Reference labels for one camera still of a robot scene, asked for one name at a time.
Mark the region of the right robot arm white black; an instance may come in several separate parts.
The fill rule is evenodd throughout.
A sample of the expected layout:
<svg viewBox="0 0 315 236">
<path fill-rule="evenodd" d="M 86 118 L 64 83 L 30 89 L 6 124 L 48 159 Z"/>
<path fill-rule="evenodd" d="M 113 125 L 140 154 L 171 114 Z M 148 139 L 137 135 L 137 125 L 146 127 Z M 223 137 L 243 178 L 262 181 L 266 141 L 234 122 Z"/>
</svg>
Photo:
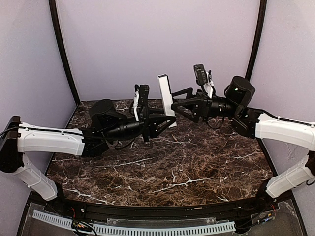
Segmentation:
<svg viewBox="0 0 315 236">
<path fill-rule="evenodd" d="M 315 177 L 315 124 L 277 117 L 262 109 L 249 108 L 255 92 L 254 86 L 243 77 L 233 77 L 224 90 L 224 97 L 209 97 L 206 91 L 174 102 L 171 109 L 198 122 L 209 118 L 228 118 L 241 136 L 271 139 L 304 147 L 308 154 L 296 165 L 262 184 L 257 198 L 275 199 L 282 193 Z"/>
</svg>

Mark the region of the white remote control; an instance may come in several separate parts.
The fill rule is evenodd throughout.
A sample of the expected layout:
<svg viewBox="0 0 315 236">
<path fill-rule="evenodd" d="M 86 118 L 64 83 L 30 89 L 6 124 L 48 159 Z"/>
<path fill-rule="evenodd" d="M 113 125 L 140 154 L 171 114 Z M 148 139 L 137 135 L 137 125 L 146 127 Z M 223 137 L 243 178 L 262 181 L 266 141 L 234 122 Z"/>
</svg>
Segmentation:
<svg viewBox="0 0 315 236">
<path fill-rule="evenodd" d="M 171 109 L 171 105 L 173 104 L 173 98 L 171 94 L 168 75 L 167 74 L 158 75 L 157 79 L 159 82 L 164 113 L 167 116 L 175 117 L 175 112 Z"/>
</svg>

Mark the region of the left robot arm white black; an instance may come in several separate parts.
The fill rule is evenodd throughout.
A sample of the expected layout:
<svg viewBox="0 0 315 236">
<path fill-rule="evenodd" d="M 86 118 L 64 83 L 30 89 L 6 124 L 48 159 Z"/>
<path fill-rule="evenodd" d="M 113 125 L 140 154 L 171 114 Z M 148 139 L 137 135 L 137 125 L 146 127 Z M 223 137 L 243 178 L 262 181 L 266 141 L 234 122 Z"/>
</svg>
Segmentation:
<svg viewBox="0 0 315 236">
<path fill-rule="evenodd" d="M 146 100 L 134 103 L 134 116 L 116 111 L 110 99 L 96 102 L 89 109 L 89 128 L 56 129 L 21 122 L 13 116 L 0 134 L 0 170 L 13 174 L 44 200 L 64 197 L 60 184 L 50 180 L 27 157 L 27 152 L 66 153 L 95 157 L 109 149 L 114 141 L 142 136 L 147 142 L 175 123 L 175 116 L 150 109 Z"/>
</svg>

